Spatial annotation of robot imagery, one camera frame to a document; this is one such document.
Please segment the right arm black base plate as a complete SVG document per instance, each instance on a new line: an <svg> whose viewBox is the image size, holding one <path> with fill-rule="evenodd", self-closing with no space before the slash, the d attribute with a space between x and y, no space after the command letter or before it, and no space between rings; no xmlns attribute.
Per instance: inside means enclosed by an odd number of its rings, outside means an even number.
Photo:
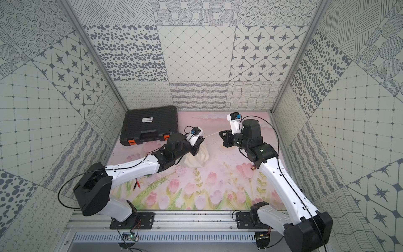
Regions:
<svg viewBox="0 0 403 252"><path fill-rule="evenodd" d="M250 217L249 212L239 212L236 211L233 214L233 219L235 219L237 228L239 230L268 230L269 226L262 223L254 223Z"/></svg>

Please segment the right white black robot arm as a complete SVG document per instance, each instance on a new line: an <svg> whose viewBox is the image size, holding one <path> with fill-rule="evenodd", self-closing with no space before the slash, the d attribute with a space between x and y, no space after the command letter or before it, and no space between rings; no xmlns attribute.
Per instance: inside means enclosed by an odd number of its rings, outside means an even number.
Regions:
<svg viewBox="0 0 403 252"><path fill-rule="evenodd" d="M332 218L307 199L283 166L278 151L263 141L260 117L242 118L238 112L233 112L227 115L227 120L231 129L219 132L223 145L237 147L254 163L277 191L287 210L282 213L267 202L256 203L250 208L251 220L282 233L293 252L312 252L326 247L333 226Z"/></svg>

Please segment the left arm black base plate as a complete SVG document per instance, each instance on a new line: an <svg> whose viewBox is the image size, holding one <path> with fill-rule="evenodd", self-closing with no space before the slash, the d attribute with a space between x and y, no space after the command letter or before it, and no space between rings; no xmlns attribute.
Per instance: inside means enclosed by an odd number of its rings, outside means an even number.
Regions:
<svg viewBox="0 0 403 252"><path fill-rule="evenodd" d="M154 212L133 213L123 222L111 221L111 230L151 230L154 223Z"/></svg>

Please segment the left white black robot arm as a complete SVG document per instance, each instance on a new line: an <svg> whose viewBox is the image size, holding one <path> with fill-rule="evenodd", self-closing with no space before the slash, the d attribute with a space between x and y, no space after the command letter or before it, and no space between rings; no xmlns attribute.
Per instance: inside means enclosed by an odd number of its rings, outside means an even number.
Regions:
<svg viewBox="0 0 403 252"><path fill-rule="evenodd" d="M139 177L165 171L187 154L196 156L204 140L202 131L195 128L188 134L173 133L166 144L138 160L108 166L100 162L93 164L86 172L76 175L79 181L73 187L73 194L78 209L83 216L110 217L112 229L135 227L140 218L134 204L114 197L111 191Z"/></svg>

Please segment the cream cloth soil bag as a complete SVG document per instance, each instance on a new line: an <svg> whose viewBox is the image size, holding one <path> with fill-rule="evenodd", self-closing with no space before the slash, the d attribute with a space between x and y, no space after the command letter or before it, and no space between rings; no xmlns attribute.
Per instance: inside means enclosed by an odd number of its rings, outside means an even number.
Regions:
<svg viewBox="0 0 403 252"><path fill-rule="evenodd" d="M183 164L188 168L202 168L207 161L209 161L208 149L205 145L201 145L198 153L193 156L192 154L187 154L183 161Z"/></svg>

